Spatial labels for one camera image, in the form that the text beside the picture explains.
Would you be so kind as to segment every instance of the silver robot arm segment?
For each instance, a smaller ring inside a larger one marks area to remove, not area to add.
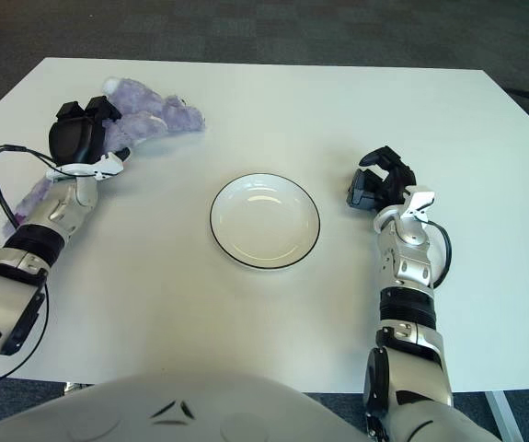
[[[97,203],[94,178],[60,180],[0,249],[0,355],[27,339],[45,295],[47,275]]]
[[[106,97],[92,98],[85,109],[64,103],[50,130],[50,157],[17,145],[0,153],[28,152],[48,166],[53,184],[28,219],[18,225],[0,190],[0,204],[17,230],[0,249],[0,355],[13,355],[27,339],[45,298],[43,288],[70,237],[85,222],[98,199],[97,181],[119,174],[128,148],[105,154],[102,122],[119,119]]]
[[[362,159],[361,166],[371,165],[387,170],[388,177],[358,170],[348,197],[352,207],[378,211],[380,323],[364,381],[369,436],[396,442],[498,440],[452,408],[425,232],[434,192],[417,186],[411,169],[389,147]]]

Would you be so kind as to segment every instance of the black cable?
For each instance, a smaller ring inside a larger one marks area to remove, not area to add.
[[[448,274],[448,271],[450,270],[450,264],[452,262],[452,242],[450,240],[450,236],[448,236],[448,232],[446,231],[444,227],[440,226],[437,223],[434,223],[433,221],[423,221],[417,217],[415,217],[415,219],[417,219],[421,223],[429,224],[430,226],[436,227],[440,231],[440,234],[442,235],[444,239],[444,246],[446,249],[444,267],[442,268],[442,271],[440,273],[440,276],[438,276],[438,279],[436,279],[431,285],[433,288],[438,288],[443,283],[444,279],[446,279],[446,275]]]
[[[0,145],[0,153],[2,153],[2,152],[27,152],[27,153],[30,153],[31,155],[33,155],[34,157],[36,157],[37,159],[39,159],[40,161],[43,161],[46,164],[47,164],[46,160],[48,160],[48,159],[50,161],[53,161],[50,157],[47,157],[46,155],[43,155],[40,152],[31,150],[31,149],[27,149],[26,147],[23,147],[21,145]],[[0,188],[0,206],[2,207],[3,212],[5,213],[6,217],[8,218],[8,221],[13,225],[14,228],[18,228],[19,223],[18,223],[17,219],[15,218],[15,215],[13,214],[13,211],[8,206],[8,203],[6,202],[6,199],[5,199],[5,197],[4,197],[3,193],[2,193],[1,188]],[[45,321],[43,322],[43,328],[41,329],[40,337],[39,337],[38,341],[35,343],[35,346],[33,347],[33,349],[25,357],[25,359],[23,359],[23,361],[20,364],[15,366],[15,368],[13,368],[9,372],[7,372],[3,376],[1,376],[0,377],[0,381],[5,379],[5,378],[8,378],[10,375],[15,373],[22,366],[24,366],[27,363],[27,361],[29,361],[30,358],[33,356],[35,351],[40,346],[41,341],[43,340],[43,336],[45,335],[45,331],[47,330],[47,324],[48,324],[49,318],[50,318],[50,291],[48,289],[47,284],[45,284],[43,287],[45,289]]]

